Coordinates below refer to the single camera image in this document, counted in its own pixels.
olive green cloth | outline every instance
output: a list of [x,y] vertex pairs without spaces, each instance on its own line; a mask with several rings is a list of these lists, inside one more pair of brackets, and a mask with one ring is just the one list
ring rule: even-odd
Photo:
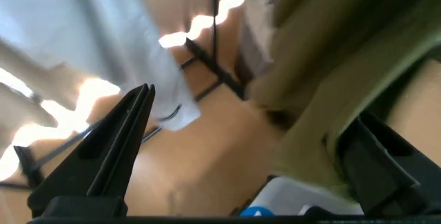
[[441,0],[281,0],[273,68],[250,97],[298,119],[275,173],[345,195],[338,137],[388,85],[441,41]]

hanging garment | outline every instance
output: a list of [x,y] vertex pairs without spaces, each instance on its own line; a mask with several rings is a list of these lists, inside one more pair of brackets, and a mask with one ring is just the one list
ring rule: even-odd
[[152,116],[166,129],[200,114],[142,0],[0,0],[0,19],[0,39],[40,68],[65,63],[123,93],[154,84]]
[[287,131],[275,173],[346,194],[338,137],[388,85],[441,41],[441,0],[280,0],[273,68],[251,98],[283,110]]

curtain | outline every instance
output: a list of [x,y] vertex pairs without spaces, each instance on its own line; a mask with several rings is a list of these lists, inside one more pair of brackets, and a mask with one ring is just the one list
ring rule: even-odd
[[[142,0],[0,0],[0,19],[1,41],[40,70],[65,63],[123,93],[154,84],[152,116],[169,130],[200,114],[173,56],[160,46],[158,27]],[[17,69],[15,76],[20,74],[26,73]],[[48,88],[37,93],[47,95]],[[50,96],[63,100],[62,94]]]
[[249,87],[295,120],[275,173],[345,195],[336,146],[345,128],[441,40],[441,0],[280,0],[271,70]]

beige curtain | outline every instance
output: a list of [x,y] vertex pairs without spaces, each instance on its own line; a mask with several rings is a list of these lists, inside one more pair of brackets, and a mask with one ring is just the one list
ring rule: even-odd
[[275,173],[345,194],[337,140],[388,85],[441,40],[441,0],[280,0],[273,68],[250,85],[296,117]]

black metal rack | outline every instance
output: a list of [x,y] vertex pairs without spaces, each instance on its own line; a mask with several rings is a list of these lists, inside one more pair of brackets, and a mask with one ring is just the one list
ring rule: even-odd
[[[211,86],[209,86],[206,90],[201,92],[195,97],[195,101],[199,102],[212,91],[214,91],[221,84],[227,85],[234,93],[236,93],[237,97],[240,99],[244,99],[244,88],[243,86],[234,80],[234,78],[228,74],[224,69],[222,69],[218,64],[218,33],[216,30],[216,15],[218,14],[218,0],[212,0],[212,13],[213,13],[213,26],[212,26],[212,34],[213,34],[213,55],[209,56],[208,53],[202,49],[196,42],[187,39],[185,42],[185,47],[194,55],[191,59],[188,59],[184,63],[181,64],[181,69],[184,70],[188,66],[191,66],[195,61],[201,61],[209,70],[211,70],[216,76],[217,80]],[[55,150],[51,151],[51,153],[47,154],[42,159],[35,161],[30,148],[28,147],[14,147],[17,156],[20,160],[20,166],[22,173],[28,180],[28,184],[20,184],[20,183],[8,183],[8,182],[0,182],[0,187],[8,187],[17,190],[32,190],[38,184],[40,184],[43,180],[43,175],[41,173],[41,167],[52,160],[54,157],[58,156],[60,153],[68,149],[70,146],[74,145],[76,142],[80,141],[86,135],[88,135],[95,127],[98,126],[100,121],[91,125],[88,129],[83,132],[77,134],[71,139],[67,140],[64,144],[60,145]],[[152,138],[155,134],[159,133],[162,130],[161,127],[156,126],[147,132],[147,134],[143,137],[142,143],[145,143],[150,138]]]

